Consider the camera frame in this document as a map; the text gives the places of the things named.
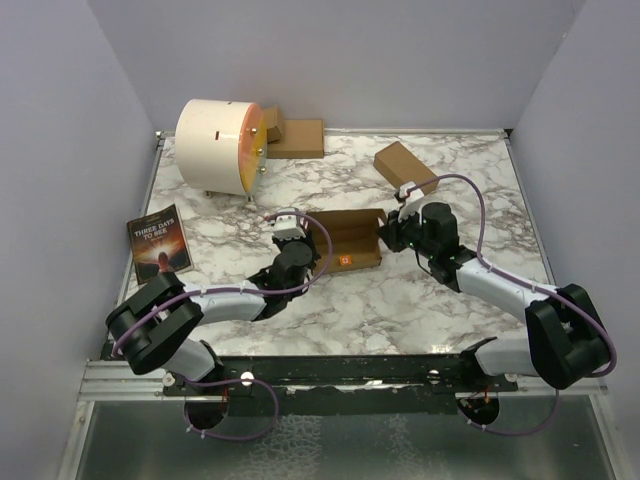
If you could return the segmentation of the small orange cube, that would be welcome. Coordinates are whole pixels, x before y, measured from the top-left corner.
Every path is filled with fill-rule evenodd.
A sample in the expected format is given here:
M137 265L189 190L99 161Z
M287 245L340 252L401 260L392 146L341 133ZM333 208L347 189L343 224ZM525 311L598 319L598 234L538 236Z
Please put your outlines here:
M339 257L339 265L341 267L349 266L352 264L352 258L350 255L344 255Z

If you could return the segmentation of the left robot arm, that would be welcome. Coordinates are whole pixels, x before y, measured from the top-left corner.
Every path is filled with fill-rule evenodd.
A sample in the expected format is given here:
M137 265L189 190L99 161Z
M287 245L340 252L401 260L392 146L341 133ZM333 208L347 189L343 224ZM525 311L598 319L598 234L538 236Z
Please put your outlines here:
M195 392L214 392L224 366L211 345L189 338L204 324L261 321L283 311L303 295L320 255L312 232L279 239L273 263L244 282L196 289L174 273L161 273L114 309L106 327L112 355L126 360L136 375L156 369L186 379Z

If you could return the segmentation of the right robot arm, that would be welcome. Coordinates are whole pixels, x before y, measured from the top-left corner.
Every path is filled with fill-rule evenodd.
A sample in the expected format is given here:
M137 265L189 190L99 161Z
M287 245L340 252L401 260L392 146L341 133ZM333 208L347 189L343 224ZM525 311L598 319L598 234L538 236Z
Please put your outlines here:
M428 273L449 289L477 297L524 323L519 339L490 339L471 348L459 367L461 383L481 391L495 376L535 376L564 390L612 366L613 349L587 291L576 284L535 284L488 265L461 245L457 219L441 202L412 214L391 212L378 235L395 253L405 249L427 261Z

